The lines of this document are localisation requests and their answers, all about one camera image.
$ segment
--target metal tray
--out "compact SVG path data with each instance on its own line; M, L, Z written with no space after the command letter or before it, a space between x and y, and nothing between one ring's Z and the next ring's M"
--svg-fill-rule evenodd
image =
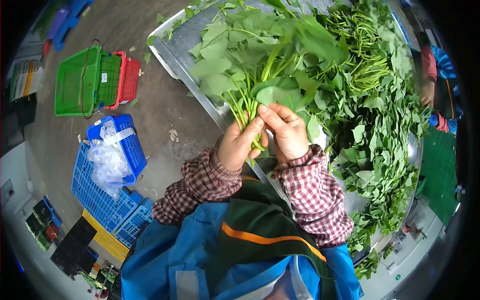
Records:
M334 5L332 0L314 0L311 1L311 3L314 7L318 8L323 13L327 13L327 7ZM345 4L351 5L349 1L345 1ZM248 5L259 8L262 11L273 11L271 6L262 3L260 0L249 0ZM306 11L310 11L306 4L304 9ZM179 28L177 28L173 32L172 38L170 40L166 38L155 38L153 40L153 48L168 64L171 70L178 77L180 77L180 80L183 81L183 83L193 93L193 95L197 98L200 104L212 117L212 119L219 126L219 128L223 132L225 132L227 127L234 121L233 115L230 113L228 106L219 106L217 103L205 96L200 91L196 78L191 76L189 73L189 69L195 64L195 62L194 57L188 52L188 50L192 49L195 45L201 42L201 31L206 28L207 24L210 24L212 22L212 19L215 17L217 12L218 7L216 6L211 6L201 11L199 14L195 15L194 17L186 21L183 25L181 25ZM412 144L412 149L416 150L414 151L414 153L412 153L412 161L421 161L421 146L419 144ZM276 164L277 161L274 158L256 161L254 167L252 167L249 162L250 167L258 176L258 178L262 182L270 183L278 192L278 194L289 203L290 201L281 190L279 183L275 180L272 180L269 176L269 173L273 171ZM338 182L343 188L345 187L345 184L341 180L338 180ZM359 197L356 192L346 193L344 203L346 213L350 215L353 211L357 209L361 211L367 203L367 199L364 197Z

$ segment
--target wire handle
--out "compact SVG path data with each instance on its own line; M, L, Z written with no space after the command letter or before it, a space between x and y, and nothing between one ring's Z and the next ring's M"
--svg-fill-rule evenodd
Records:
M82 71L82 77L80 78L80 101L81 101L81 106L80 106L80 110L82 111L82 115L84 116L85 120L88 120L90 119L91 117L93 117L93 115L95 114L91 114L90 116L88 116L88 118L85 116L85 112L84 112L84 76L85 76L85 70L87 68L87 62L88 62L88 52L90 52L90 48L93 46L93 43L97 41L98 44L100 45L100 50L99 51L102 51L102 42L100 42L99 39L96 39L94 38L92 40L92 43L90 44L90 47L88 47L87 49L87 57L85 58L85 64L84 64L84 68L83 68L83 71Z

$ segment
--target clear plastic bag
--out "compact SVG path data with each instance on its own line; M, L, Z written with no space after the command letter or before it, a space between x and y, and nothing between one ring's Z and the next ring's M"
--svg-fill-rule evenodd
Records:
M117 133L113 121L102 124L107 139ZM123 187L123 178L131 175L127 159L119 142L107 145L103 140L90 141L87 158L93 161L92 181L117 200Z

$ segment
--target gray floor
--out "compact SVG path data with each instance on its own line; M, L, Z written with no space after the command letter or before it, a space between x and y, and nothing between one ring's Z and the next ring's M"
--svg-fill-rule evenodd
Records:
M165 188L180 179L182 162L214 145L221 134L195 98L187 97L188 89L171 78L152 55L150 64L143 60L145 41L156 25L156 14L172 16L185 7L188 0L102 0L91 5L66 38L61 52L53 48L44 58L43 86L37 93L36 121L25 129L27 167L35 194L48 194L63 219L62 229L68 231L82 214L83 207L72 194L73 165L78 151L77 135L86 138L88 126L103 116L90 120L83 117L56 117L54 90L58 64L66 57L90 46L92 39L102 42L107 51L124 50L141 61L138 79L138 103L121 105L115 111L102 110L105 115L129 113L133 117L145 156L149 156L144 177L130 189L144 197L161 198ZM175 129L179 142L170 140L168 131ZM117 267L121 263L94 241L92 248L100 257Z

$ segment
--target fingernail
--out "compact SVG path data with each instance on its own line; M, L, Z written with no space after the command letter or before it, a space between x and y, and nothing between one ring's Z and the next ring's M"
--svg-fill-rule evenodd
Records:
M263 121L262 118L260 118L260 117L256 117L256 118L255 118L255 122L256 122L258 125L263 125L263 124L264 124L264 121Z
M263 104L260 104L260 106L258 107L258 112L259 113L264 113L267 111L267 107Z

